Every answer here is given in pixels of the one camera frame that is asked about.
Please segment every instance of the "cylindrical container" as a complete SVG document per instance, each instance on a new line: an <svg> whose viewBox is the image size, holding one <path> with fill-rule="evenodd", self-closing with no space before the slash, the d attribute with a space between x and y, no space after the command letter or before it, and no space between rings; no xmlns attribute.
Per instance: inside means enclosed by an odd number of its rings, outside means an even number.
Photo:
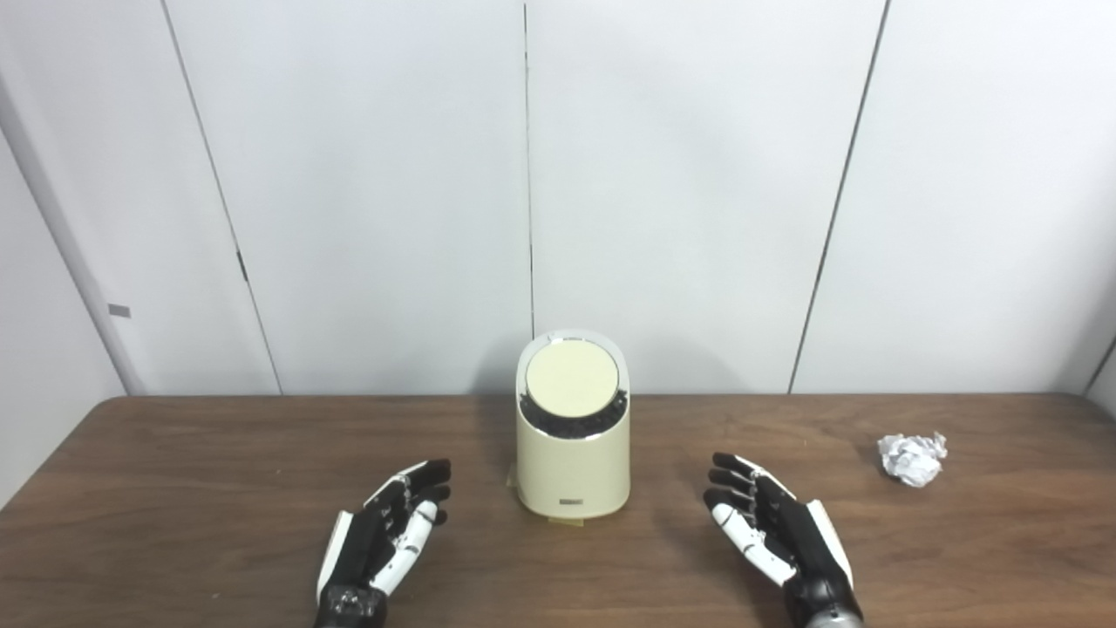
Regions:
<svg viewBox="0 0 1116 628"><path fill-rule="evenodd" d="M605 337L560 330L535 339L516 373L517 483L551 518L614 513L632 487L624 356Z"/></svg>

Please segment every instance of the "round lid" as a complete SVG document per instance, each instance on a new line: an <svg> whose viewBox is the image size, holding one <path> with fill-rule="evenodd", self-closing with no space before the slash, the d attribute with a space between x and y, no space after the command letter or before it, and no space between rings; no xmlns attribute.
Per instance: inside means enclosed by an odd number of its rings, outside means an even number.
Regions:
<svg viewBox="0 0 1116 628"><path fill-rule="evenodd" d="M527 394L558 417L586 417L600 410L616 396L618 386L613 357L585 340L548 345L527 366Z"/></svg>

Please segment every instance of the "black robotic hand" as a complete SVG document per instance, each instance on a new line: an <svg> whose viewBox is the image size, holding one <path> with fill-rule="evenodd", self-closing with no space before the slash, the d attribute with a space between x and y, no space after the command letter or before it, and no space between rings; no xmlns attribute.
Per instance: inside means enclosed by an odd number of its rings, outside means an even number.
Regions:
<svg viewBox="0 0 1116 628"><path fill-rule="evenodd" d="M763 467L713 454L705 505L745 559L782 587L796 628L863 628L853 570L829 515L802 504Z"/></svg>
<svg viewBox="0 0 1116 628"><path fill-rule="evenodd" d="M450 496L450 461L427 461L392 476L360 512L337 514L318 576L315 628L379 628L387 597L414 566Z"/></svg>

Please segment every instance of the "white finger segment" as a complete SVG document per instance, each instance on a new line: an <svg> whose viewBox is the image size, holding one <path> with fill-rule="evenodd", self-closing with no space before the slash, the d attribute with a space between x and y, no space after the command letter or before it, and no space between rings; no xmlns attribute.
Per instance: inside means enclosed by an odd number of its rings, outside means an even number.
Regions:
<svg viewBox="0 0 1116 628"><path fill-rule="evenodd" d="M334 522L334 532L329 535L329 545L326 547L326 557L321 559L321 571L318 572L317 599L321 599L321 590L326 588L326 582L334 574L337 558L341 555L341 548L345 545L345 537L348 535L348 528L352 522L353 513L345 511L337 513L337 521Z"/></svg>
<svg viewBox="0 0 1116 628"><path fill-rule="evenodd" d="M395 588L403 581L403 577L411 571L415 561L419 560L419 554L422 553L423 545L426 544L426 539L430 538L430 531L434 528L434 518L436 515L437 504L434 502L426 501L415 506L414 514L411 515L411 521L407 522L407 529L393 541L395 555L372 579L369 582L372 587L379 589L386 596L391 596L395 591Z"/></svg>
<svg viewBox="0 0 1116 628"><path fill-rule="evenodd" d="M826 512L826 508L821 505L821 502L815 500L806 504L806 510L814 518L814 523L817 524L818 532L821 533L821 540L829 548L829 553L834 555L837 564L845 570L845 576L848 577L848 586L853 587L853 566L848 563L845 547L840 544L840 538L837 537L837 529L834 528L834 522L829 520L829 513Z"/></svg>
<svg viewBox="0 0 1116 628"><path fill-rule="evenodd" d="M763 545L763 533L752 528L737 509L728 504L718 504L710 512L716 525L724 531L740 553L744 554L748 562L756 566L772 582L781 587L797 573L793 567Z"/></svg>

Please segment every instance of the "crumpled paper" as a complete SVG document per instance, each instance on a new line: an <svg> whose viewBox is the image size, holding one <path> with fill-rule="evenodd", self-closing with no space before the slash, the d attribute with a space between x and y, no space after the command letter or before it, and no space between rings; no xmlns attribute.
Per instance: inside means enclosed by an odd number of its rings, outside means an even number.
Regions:
<svg viewBox="0 0 1116 628"><path fill-rule="evenodd" d="M922 489L937 477L942 471L939 460L946 454L945 437L936 432L934 438L896 434L879 439L884 471L915 489Z"/></svg>

